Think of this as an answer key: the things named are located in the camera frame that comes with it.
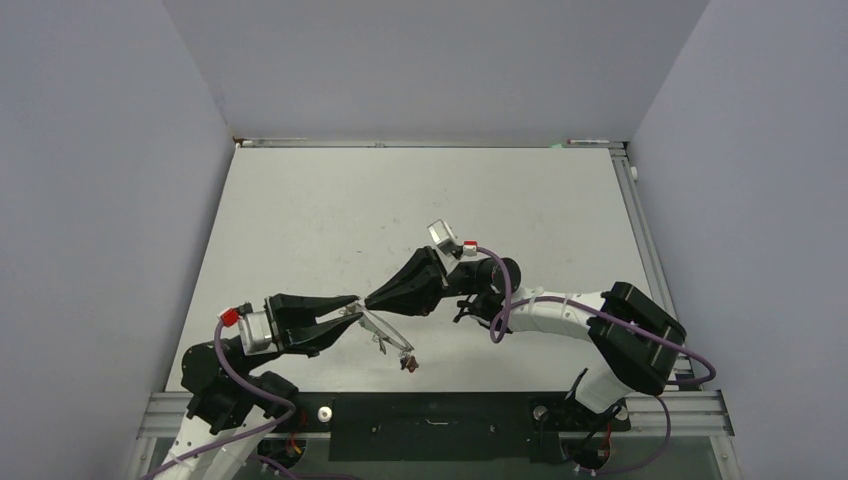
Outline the aluminium rail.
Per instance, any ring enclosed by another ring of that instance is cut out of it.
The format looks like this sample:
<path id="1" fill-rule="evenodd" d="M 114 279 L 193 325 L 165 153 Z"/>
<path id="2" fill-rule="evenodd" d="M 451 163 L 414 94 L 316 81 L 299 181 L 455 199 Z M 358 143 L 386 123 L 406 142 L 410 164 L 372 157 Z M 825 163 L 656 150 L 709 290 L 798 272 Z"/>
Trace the aluminium rail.
<path id="1" fill-rule="evenodd" d="M 609 153 L 645 271 L 648 289 L 653 300 L 678 320 L 660 257 L 638 195 L 636 170 L 628 158 L 626 146 L 626 143 L 615 143 L 609 149 Z"/>
<path id="2" fill-rule="evenodd" d="M 624 150 L 626 141 L 539 139 L 463 139 L 463 140 L 316 140 L 308 138 L 234 138 L 241 148 L 607 148 Z"/>
<path id="3" fill-rule="evenodd" d="M 665 404 L 643 394 L 623 399 L 625 420 L 615 420 L 615 432 L 662 434 L 664 412 L 671 418 L 671 433 L 678 436 L 732 436 L 730 416 L 719 391 L 671 391 L 661 398 Z M 546 427 L 576 432 L 588 424 L 587 413 L 566 401 L 564 392 L 424 392 L 424 393 L 328 393 L 300 392 L 295 396 L 297 420 L 307 416 L 306 433 L 328 433 L 346 420 L 381 422 L 389 418 L 429 420 L 436 424 L 460 420 L 488 420 L 500 426 L 508 422 L 520 427 L 535 422 L 533 410 L 548 409 Z"/>

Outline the right aluminium rail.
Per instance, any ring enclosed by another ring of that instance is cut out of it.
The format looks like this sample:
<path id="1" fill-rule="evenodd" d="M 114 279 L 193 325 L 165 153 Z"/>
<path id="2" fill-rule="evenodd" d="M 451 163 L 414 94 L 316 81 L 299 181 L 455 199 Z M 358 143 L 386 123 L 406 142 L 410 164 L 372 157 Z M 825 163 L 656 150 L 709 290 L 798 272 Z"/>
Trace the right aluminium rail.
<path id="1" fill-rule="evenodd" d="M 609 149 L 609 153 L 645 271 L 648 289 L 653 300 L 678 320 L 660 257 L 638 195 L 636 170 L 628 158 L 626 146 L 626 143 L 615 143 Z"/>

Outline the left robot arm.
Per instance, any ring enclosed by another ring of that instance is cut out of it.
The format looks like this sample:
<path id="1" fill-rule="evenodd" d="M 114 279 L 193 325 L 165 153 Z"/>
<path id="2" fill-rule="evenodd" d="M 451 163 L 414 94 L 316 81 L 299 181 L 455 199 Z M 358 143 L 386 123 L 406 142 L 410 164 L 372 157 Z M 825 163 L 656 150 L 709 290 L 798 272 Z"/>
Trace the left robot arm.
<path id="1" fill-rule="evenodd" d="M 166 458 L 147 478 L 234 478 L 268 433 L 298 415 L 298 388 L 254 370 L 283 355 L 318 356 L 362 318 L 347 309 L 358 299 L 275 294 L 260 307 L 223 310 L 212 340 L 183 354 L 181 385 L 191 398 Z"/>

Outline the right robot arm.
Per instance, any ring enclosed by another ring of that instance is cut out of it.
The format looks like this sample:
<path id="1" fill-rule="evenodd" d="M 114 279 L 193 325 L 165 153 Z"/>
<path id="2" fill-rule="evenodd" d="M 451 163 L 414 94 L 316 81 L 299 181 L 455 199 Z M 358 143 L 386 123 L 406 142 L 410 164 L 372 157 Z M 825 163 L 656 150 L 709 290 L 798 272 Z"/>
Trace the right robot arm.
<path id="1" fill-rule="evenodd" d="M 495 344 L 526 332 L 592 344 L 601 360 L 583 368 L 564 403 L 579 428 L 593 426 L 630 393 L 661 395 L 687 338 L 673 316 L 630 283 L 578 294 L 528 289 L 518 264 L 490 250 L 478 260 L 448 262 L 433 247 L 419 248 L 362 306 L 423 317 L 448 298 L 458 300 L 459 318 L 474 318 Z"/>

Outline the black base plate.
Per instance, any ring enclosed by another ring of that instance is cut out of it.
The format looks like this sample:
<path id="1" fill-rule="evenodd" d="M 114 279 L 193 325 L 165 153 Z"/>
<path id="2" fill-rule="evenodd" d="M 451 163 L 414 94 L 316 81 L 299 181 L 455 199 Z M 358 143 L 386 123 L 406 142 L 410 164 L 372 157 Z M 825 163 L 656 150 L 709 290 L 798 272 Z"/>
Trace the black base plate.
<path id="1" fill-rule="evenodd" d="M 588 424 L 576 432 L 560 432 L 546 427 L 551 418 L 548 409 L 533 410 L 535 422 L 520 427 L 508 422 L 496 426 L 488 420 L 460 420 L 436 424 L 429 420 L 389 418 L 381 422 L 346 420 L 328 433 L 306 433 L 307 416 L 293 419 L 278 427 L 258 447 L 261 455 L 292 467 L 312 452 L 307 442 L 325 436 L 329 442 L 331 461 L 488 461 L 502 458 L 525 458 L 532 463 L 557 464 L 565 454 L 581 446 L 600 449 L 613 430 L 615 420 L 625 420 L 624 402 L 617 401 L 602 414 L 587 413 Z"/>

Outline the front aluminium rail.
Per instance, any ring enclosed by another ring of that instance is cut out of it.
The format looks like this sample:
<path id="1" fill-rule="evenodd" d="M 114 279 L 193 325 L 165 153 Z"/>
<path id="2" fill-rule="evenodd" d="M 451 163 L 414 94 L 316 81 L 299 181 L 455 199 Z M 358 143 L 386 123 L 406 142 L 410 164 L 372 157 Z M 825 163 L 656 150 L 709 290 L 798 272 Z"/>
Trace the front aluminium rail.
<path id="1" fill-rule="evenodd" d="M 665 404 L 643 394 L 623 399 L 625 420 L 615 420 L 615 432 L 662 434 L 664 412 L 671 418 L 671 433 L 678 436 L 732 436 L 730 416 L 719 391 L 671 391 L 661 398 Z M 500 426 L 508 422 L 520 427 L 535 422 L 533 410 L 548 409 L 546 427 L 576 432 L 588 424 L 587 413 L 566 401 L 564 392 L 424 392 L 424 393 L 328 393 L 300 392 L 295 396 L 297 420 L 307 416 L 306 433 L 328 433 L 346 420 L 381 422 L 389 418 L 429 420 L 436 424 L 460 420 L 488 420 Z"/>

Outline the back aluminium rail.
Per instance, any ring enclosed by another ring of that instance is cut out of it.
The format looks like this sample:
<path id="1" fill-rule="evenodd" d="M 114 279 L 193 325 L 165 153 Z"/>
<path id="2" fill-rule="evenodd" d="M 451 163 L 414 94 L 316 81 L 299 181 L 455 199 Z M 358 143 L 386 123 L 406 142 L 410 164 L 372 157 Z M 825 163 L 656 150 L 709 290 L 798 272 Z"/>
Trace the back aluminium rail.
<path id="1" fill-rule="evenodd" d="M 234 138 L 241 148 L 607 148 L 624 150 L 626 141 L 539 139 L 463 139 L 463 140 L 316 140 L 308 138 Z"/>

